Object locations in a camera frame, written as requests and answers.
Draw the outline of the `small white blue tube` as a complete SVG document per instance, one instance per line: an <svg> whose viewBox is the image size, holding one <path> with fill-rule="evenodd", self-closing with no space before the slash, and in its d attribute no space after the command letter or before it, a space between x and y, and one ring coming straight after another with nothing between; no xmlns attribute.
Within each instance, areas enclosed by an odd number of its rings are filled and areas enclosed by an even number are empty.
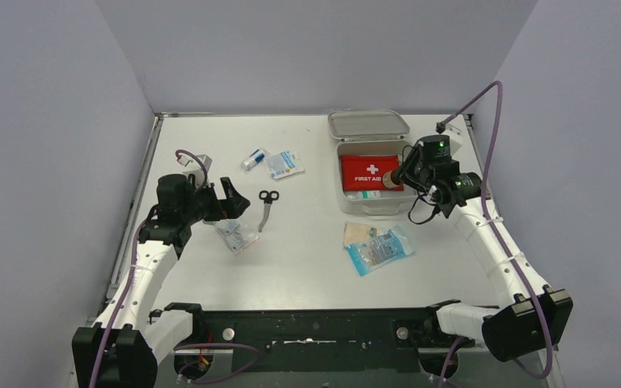
<svg viewBox="0 0 621 388"><path fill-rule="evenodd" d="M252 168L260 164L266 157L267 150L263 148L256 149L248 157L246 157L240 164L244 171L250 171Z"/></svg>

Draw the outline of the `white plastic bottle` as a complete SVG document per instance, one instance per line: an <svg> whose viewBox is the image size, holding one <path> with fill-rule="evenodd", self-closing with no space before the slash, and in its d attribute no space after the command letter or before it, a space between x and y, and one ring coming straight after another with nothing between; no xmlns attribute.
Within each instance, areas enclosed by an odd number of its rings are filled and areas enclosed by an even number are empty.
<svg viewBox="0 0 621 388"><path fill-rule="evenodd" d="M377 199L382 196L379 190L374 191L359 191L354 193L349 193L346 195L350 200L368 200L368 199Z"/></svg>

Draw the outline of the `red first aid pouch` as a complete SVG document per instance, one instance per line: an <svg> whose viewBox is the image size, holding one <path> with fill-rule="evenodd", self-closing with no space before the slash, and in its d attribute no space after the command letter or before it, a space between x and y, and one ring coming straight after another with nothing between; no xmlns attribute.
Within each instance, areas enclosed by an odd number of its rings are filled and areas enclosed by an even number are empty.
<svg viewBox="0 0 621 388"><path fill-rule="evenodd" d="M382 176L399 166L393 155L341 155L340 173L344 191L384 190Z"/></svg>

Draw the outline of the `brown bottle orange cap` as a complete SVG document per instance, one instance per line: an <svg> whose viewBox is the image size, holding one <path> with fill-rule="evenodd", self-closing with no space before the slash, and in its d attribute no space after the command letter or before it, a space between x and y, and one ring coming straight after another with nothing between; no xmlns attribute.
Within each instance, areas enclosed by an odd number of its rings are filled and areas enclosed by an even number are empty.
<svg viewBox="0 0 621 388"><path fill-rule="evenodd" d="M394 171L388 171L382 176L382 185L384 190L390 191L403 191L404 186L400 183L400 180L395 176Z"/></svg>

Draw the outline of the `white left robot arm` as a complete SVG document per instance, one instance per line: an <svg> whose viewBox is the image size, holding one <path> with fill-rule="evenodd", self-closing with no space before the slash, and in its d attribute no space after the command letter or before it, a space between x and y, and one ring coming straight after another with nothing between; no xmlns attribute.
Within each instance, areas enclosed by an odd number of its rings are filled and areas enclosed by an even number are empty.
<svg viewBox="0 0 621 388"><path fill-rule="evenodd" d="M225 196L214 185L196 186L186 175L158 179L157 198L133 237L130 265L119 289L89 327L72 339L80 387L152 387L161 360L179 342L200 347L207 325L185 315L169 318L165 331L149 331L151 308L192 236L192 225L241 217L251 202L230 178L220 179Z"/></svg>

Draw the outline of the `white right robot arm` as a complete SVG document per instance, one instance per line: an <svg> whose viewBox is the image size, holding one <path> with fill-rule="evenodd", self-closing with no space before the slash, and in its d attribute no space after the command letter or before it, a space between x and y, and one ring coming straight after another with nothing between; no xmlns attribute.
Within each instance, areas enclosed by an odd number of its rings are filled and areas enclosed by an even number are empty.
<svg viewBox="0 0 621 388"><path fill-rule="evenodd" d="M431 197L458 230L479 261L496 295L493 308L450 300L433 306L435 316L423 324L424 338L441 347L455 335L482 342L499 361L558 344L572 313L573 300L553 289L529 263L501 218L490 213L475 172L463 173L452 157L450 137L422 137L397 175L403 184Z"/></svg>

